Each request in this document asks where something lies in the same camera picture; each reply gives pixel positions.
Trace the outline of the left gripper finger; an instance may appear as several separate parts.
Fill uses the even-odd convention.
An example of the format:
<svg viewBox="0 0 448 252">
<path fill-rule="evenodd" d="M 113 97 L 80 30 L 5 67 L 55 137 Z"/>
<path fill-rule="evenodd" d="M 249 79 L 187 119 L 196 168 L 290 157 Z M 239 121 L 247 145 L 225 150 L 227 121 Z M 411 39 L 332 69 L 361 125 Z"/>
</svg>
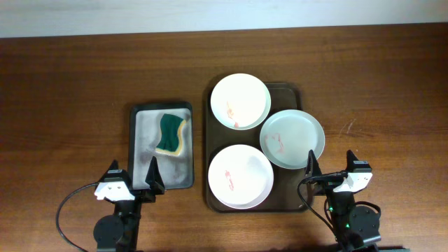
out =
<svg viewBox="0 0 448 252">
<path fill-rule="evenodd" d="M 165 193 L 165 185 L 158 168 L 158 161 L 155 156 L 152 157 L 145 182 L 149 185 L 149 190 L 154 195 L 163 195 Z"/>
<path fill-rule="evenodd" d="M 106 172 L 101 176 L 99 179 L 100 183 L 106 183 L 115 181 L 120 175 L 120 170 L 118 168 L 118 161 L 114 160 L 112 161 L 109 168 L 106 170 Z"/>
</svg>

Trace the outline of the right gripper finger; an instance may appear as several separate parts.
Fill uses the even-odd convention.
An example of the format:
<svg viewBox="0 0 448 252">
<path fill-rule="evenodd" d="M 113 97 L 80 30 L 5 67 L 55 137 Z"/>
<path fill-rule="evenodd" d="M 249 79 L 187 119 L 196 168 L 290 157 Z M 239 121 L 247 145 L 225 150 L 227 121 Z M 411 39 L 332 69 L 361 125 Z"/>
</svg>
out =
<svg viewBox="0 0 448 252">
<path fill-rule="evenodd" d="M 308 153 L 307 166 L 305 169 L 305 176 L 320 176 L 322 175 L 321 169 L 317 158 L 313 152 L 310 150 Z"/>
<path fill-rule="evenodd" d="M 358 165 L 356 162 L 358 161 L 358 158 L 355 156 L 352 150 L 348 150 L 346 152 L 346 161 L 347 161 L 346 170 L 348 172 L 352 172 L 355 168 L 357 168 Z"/>
</svg>

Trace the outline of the light green plate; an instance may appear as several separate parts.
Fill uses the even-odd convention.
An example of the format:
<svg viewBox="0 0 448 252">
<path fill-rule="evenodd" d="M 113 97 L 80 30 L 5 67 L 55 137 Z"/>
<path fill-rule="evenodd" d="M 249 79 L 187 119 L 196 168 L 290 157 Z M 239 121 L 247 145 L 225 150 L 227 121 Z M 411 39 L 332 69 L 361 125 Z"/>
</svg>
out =
<svg viewBox="0 0 448 252">
<path fill-rule="evenodd" d="M 319 121 L 300 110 L 279 111 L 271 115 L 260 130 L 262 152 L 270 162 L 284 169 L 305 168 L 309 151 L 319 158 L 325 144 L 325 133 Z"/>
</svg>

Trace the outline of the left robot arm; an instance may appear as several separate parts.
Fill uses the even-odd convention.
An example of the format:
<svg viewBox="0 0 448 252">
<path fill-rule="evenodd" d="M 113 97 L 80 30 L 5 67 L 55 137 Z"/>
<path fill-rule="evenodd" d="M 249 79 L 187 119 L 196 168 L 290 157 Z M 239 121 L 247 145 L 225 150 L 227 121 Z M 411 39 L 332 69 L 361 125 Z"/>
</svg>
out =
<svg viewBox="0 0 448 252">
<path fill-rule="evenodd" d="M 141 206 L 154 203 L 165 193 L 165 185 L 158 169 L 158 161 L 150 161 L 145 182 L 147 189 L 134 189 L 130 175 L 118 168 L 114 160 L 98 181 L 94 195 L 114 205 L 114 212 L 97 221 L 93 236 L 98 251 L 136 251 L 141 220 Z"/>
</svg>

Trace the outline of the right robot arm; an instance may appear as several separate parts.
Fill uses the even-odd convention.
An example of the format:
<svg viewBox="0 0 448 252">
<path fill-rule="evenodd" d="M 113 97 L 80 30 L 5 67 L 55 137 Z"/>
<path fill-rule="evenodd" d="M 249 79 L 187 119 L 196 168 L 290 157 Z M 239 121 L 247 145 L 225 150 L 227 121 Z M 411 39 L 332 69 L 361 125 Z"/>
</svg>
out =
<svg viewBox="0 0 448 252">
<path fill-rule="evenodd" d="M 346 161 L 346 169 L 323 174 L 314 152 L 309 151 L 305 178 L 299 186 L 312 185 L 314 196 L 325 197 L 325 215 L 317 214 L 305 200 L 304 205 L 330 228 L 340 251 L 378 251 L 381 209 L 354 199 L 370 182 L 372 168 L 351 150 L 346 152 Z"/>
</svg>

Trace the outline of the pinkish white plate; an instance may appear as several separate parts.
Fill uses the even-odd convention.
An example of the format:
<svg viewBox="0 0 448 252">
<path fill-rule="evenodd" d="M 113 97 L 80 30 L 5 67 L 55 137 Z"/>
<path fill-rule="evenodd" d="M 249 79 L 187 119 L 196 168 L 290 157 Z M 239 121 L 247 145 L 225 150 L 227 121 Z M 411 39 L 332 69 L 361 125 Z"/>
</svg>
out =
<svg viewBox="0 0 448 252">
<path fill-rule="evenodd" d="M 267 199 L 274 184 L 274 172 L 260 150 L 237 144 L 214 156 L 208 183 L 213 195 L 225 206 L 251 209 Z"/>
</svg>

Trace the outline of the green yellow sponge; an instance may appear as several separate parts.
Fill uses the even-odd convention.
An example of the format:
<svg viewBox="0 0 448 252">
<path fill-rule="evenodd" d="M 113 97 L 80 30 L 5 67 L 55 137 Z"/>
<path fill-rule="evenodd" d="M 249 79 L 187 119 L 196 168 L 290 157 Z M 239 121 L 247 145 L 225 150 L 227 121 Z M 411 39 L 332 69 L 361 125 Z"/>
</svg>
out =
<svg viewBox="0 0 448 252">
<path fill-rule="evenodd" d="M 160 141 L 155 150 L 157 153 L 178 156 L 183 150 L 182 131 L 186 120 L 177 115 L 164 114 L 160 120 Z"/>
</svg>

